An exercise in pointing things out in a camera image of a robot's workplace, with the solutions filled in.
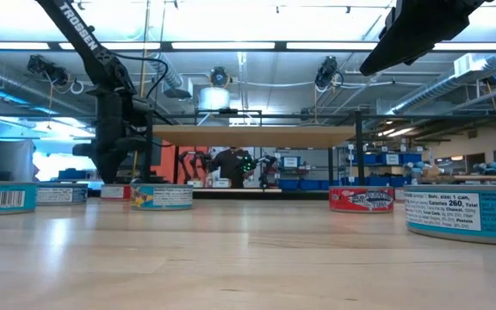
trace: blue storage bin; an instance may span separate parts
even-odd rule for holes
[[[422,161],[422,154],[401,154],[400,162],[402,164],[414,163]]]
[[[410,183],[411,183],[410,177],[391,177],[389,182],[390,186],[393,187],[403,187]]]
[[[388,186],[390,177],[367,177],[368,186]]]
[[[375,154],[364,154],[363,162],[365,164],[376,164],[376,155]],[[353,155],[353,164],[357,164],[357,155]]]
[[[340,186],[340,181],[335,180],[332,186]],[[321,180],[320,181],[320,189],[321,190],[328,190],[329,185],[328,185],[328,180]]]
[[[386,153],[382,153],[375,156],[377,164],[386,164]]]
[[[279,180],[279,188],[282,190],[297,190],[298,180]]]
[[[319,180],[300,180],[301,190],[319,190],[320,181]]]

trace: blue can label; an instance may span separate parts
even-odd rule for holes
[[[496,238],[496,191],[409,189],[405,198],[406,221],[410,227]]]
[[[0,211],[33,211],[35,197],[33,184],[0,185]]]
[[[193,188],[190,186],[132,186],[132,206],[137,208],[192,208]]]
[[[38,188],[38,203],[79,203],[86,202],[87,187],[47,187]]]

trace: nutrition facts label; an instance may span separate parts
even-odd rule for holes
[[[67,188],[38,188],[37,202],[72,202],[74,190]]]
[[[158,188],[153,192],[154,206],[185,206],[193,203],[192,188]]]
[[[428,226],[480,231],[480,194],[405,193],[406,220]]]

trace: ductwork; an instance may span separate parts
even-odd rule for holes
[[[193,84],[188,77],[182,77],[177,74],[170,61],[162,53],[152,53],[148,58],[158,59],[168,64],[168,72],[164,77],[162,91],[169,98],[187,99],[193,95]],[[149,66],[159,75],[165,73],[165,67],[156,61],[150,61]]]
[[[181,87],[183,81],[177,71],[173,68],[170,61],[165,57],[163,53],[152,53],[148,55],[150,59],[162,60],[168,64],[168,73],[164,77],[164,82],[169,88],[175,89]],[[148,65],[159,75],[162,76],[165,73],[165,68],[163,65],[156,61],[149,61]]]
[[[18,70],[0,65],[0,87],[13,96],[31,102],[36,106],[46,106],[49,103],[49,84],[42,85],[37,81],[28,81]],[[69,103],[58,93],[53,93],[53,103],[83,114],[93,114],[88,108],[79,108]]]
[[[482,63],[481,70],[474,71],[472,74],[464,74],[460,77],[455,75],[455,69],[447,71],[435,81],[402,98],[393,108],[386,112],[386,115],[403,115],[406,111],[456,90],[464,84],[490,77],[496,73],[496,54],[483,59]],[[366,121],[363,123],[363,127],[370,130],[378,123],[378,120]]]

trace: robotic arm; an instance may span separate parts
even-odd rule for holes
[[[468,17],[493,0],[397,0],[380,33],[380,42],[361,65],[368,76],[391,66],[411,65],[442,40],[452,40],[469,24]]]
[[[137,90],[118,59],[125,56],[102,46],[69,0],[36,1],[74,46],[95,85],[87,94],[96,98],[96,137],[90,145],[74,146],[73,154],[90,157],[102,180],[113,183],[127,153],[146,148],[145,138],[129,128],[146,126],[149,106],[134,98]]]

